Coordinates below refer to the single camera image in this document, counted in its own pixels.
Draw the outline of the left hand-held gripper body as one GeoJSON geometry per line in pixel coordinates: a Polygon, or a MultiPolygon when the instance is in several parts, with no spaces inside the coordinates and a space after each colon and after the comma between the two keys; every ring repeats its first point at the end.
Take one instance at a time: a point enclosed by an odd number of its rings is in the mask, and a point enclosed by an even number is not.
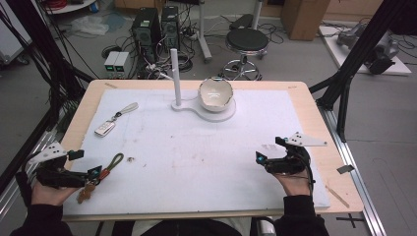
{"type": "Polygon", "coordinates": [[[37,164],[35,175],[43,186],[59,189],[61,187],[82,188],[89,176],[87,172],[73,172],[64,165],[68,159],[68,152],[58,142],[53,142],[41,152],[28,160],[29,165],[37,164]]]}

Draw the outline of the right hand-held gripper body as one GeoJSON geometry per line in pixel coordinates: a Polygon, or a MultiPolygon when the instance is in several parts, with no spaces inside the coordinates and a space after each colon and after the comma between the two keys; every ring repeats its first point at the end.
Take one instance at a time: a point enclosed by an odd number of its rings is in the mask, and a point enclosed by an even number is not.
{"type": "Polygon", "coordinates": [[[311,157],[306,147],[325,147],[326,141],[310,137],[296,132],[286,139],[286,156],[268,158],[265,163],[265,170],[270,174],[297,174],[306,170],[312,173],[310,164],[311,157]]]}

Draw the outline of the keychain with green loop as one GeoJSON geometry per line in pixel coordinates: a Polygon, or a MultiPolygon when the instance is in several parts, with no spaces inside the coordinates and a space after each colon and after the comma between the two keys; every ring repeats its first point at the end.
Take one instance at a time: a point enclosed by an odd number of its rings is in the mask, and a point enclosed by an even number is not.
{"type": "Polygon", "coordinates": [[[96,186],[104,180],[111,172],[111,170],[116,167],[124,158],[124,154],[119,152],[115,154],[111,162],[103,169],[100,170],[99,174],[96,174],[94,178],[87,182],[87,184],[80,190],[77,196],[77,202],[82,204],[84,201],[89,200],[91,193],[95,190],[96,186]]]}

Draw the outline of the person's left hand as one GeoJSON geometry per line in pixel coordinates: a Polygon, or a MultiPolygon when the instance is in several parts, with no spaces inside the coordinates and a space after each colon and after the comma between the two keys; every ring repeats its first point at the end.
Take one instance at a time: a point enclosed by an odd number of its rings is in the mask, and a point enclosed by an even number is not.
{"type": "Polygon", "coordinates": [[[36,182],[32,187],[31,203],[33,205],[61,206],[78,188],[55,189],[36,182]]]}

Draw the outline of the person's right hand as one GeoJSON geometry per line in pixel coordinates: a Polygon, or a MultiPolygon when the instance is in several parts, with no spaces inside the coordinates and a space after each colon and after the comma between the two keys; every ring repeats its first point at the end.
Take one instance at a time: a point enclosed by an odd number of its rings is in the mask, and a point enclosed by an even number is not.
{"type": "Polygon", "coordinates": [[[275,174],[287,196],[310,196],[310,181],[306,171],[297,174],[275,174]]]}

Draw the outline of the white foam mat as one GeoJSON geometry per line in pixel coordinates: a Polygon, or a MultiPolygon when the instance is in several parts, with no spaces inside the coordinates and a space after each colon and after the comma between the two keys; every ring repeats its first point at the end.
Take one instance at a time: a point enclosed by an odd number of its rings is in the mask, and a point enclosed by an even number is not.
{"type": "Polygon", "coordinates": [[[170,89],[104,92],[82,143],[85,155],[72,168],[107,166],[118,152],[124,158],[89,200],[68,199],[66,216],[283,208],[284,191],[257,164],[256,152],[283,157],[286,151],[275,138],[300,131],[287,91],[237,89],[235,114],[219,123],[174,111],[173,99],[170,89]],[[108,135],[94,133],[133,102],[139,107],[119,117],[108,135]]]}

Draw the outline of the thin wooden stick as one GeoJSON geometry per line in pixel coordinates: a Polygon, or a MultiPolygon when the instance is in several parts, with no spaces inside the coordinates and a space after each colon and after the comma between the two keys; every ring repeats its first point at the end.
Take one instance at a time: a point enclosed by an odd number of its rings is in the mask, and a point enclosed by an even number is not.
{"type": "Polygon", "coordinates": [[[326,188],[328,189],[328,191],[335,197],[337,198],[345,207],[350,208],[350,204],[342,197],[340,196],[334,189],[332,189],[331,187],[329,187],[328,185],[326,185],[326,188]]]}

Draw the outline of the grey power supply unit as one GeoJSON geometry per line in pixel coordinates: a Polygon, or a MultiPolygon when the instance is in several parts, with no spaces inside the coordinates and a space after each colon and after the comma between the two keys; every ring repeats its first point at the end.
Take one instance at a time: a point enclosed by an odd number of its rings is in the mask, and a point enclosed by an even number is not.
{"type": "Polygon", "coordinates": [[[118,56],[119,56],[119,53],[117,51],[111,51],[108,54],[104,62],[104,68],[109,78],[114,77],[114,73],[115,73],[114,65],[115,65],[115,62],[117,61],[118,56]]]}
{"type": "Polygon", "coordinates": [[[131,58],[128,52],[120,52],[114,63],[116,76],[120,79],[127,79],[131,69],[131,58]]]}

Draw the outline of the brown cardboard box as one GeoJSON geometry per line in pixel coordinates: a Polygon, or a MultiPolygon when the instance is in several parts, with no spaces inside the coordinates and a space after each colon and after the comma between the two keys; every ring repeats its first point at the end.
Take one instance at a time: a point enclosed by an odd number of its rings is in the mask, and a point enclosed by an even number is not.
{"type": "Polygon", "coordinates": [[[285,0],[280,19],[291,40],[312,41],[330,0],[285,0]]]}

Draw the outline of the white board with devices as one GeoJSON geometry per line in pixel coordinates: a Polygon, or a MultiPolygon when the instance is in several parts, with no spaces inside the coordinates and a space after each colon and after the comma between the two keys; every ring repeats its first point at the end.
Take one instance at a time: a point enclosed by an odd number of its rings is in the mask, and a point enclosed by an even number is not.
{"type": "Polygon", "coordinates": [[[396,44],[385,34],[378,39],[371,39],[372,31],[360,29],[359,25],[349,31],[320,27],[320,32],[338,68],[349,65],[353,59],[358,59],[362,62],[359,73],[399,76],[411,73],[396,57],[396,44]]]}

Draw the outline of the clear plastic bag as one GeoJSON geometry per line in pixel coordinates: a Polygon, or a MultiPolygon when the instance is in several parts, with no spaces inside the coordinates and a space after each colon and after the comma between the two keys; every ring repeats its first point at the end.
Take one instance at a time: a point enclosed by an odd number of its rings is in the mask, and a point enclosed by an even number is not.
{"type": "Polygon", "coordinates": [[[80,31],[93,35],[105,35],[109,25],[105,24],[100,17],[85,16],[71,22],[72,31],[80,31]]]}

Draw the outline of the white table leg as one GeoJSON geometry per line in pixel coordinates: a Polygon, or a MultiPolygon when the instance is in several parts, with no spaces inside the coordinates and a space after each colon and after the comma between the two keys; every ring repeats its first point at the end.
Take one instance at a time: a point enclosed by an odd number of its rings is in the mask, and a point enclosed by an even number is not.
{"type": "Polygon", "coordinates": [[[205,0],[198,0],[199,2],[199,30],[198,41],[201,47],[204,62],[207,64],[212,60],[212,55],[209,50],[209,45],[205,38],[205,0]]]}

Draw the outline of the large black computer tower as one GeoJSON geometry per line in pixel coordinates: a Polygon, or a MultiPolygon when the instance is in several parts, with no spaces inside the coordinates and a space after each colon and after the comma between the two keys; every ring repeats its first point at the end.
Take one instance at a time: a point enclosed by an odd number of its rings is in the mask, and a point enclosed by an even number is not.
{"type": "Polygon", "coordinates": [[[156,8],[139,9],[132,24],[135,42],[139,45],[142,57],[149,63],[157,61],[156,46],[161,41],[160,24],[156,8]]]}

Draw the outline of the slim black computer tower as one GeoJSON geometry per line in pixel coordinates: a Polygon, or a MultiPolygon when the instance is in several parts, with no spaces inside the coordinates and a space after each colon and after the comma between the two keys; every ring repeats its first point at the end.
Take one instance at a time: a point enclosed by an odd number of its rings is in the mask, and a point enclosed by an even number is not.
{"type": "Polygon", "coordinates": [[[162,38],[167,49],[180,48],[178,14],[177,6],[165,6],[161,12],[162,38]]]}

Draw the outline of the white stand with post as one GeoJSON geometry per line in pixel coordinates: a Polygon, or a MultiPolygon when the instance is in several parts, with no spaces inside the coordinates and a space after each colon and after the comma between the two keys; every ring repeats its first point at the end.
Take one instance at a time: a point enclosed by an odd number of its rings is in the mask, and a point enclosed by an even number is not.
{"type": "Polygon", "coordinates": [[[178,62],[178,52],[175,48],[170,50],[170,57],[172,62],[172,74],[173,74],[173,83],[174,83],[174,91],[175,91],[175,100],[171,103],[171,108],[174,111],[192,111],[197,114],[200,118],[212,122],[224,122],[230,119],[236,112],[236,102],[234,99],[234,90],[233,90],[233,98],[231,100],[230,105],[228,108],[221,112],[210,112],[204,109],[198,99],[198,91],[197,96],[191,99],[183,99],[181,96],[181,83],[179,77],[179,62],[178,62]]]}

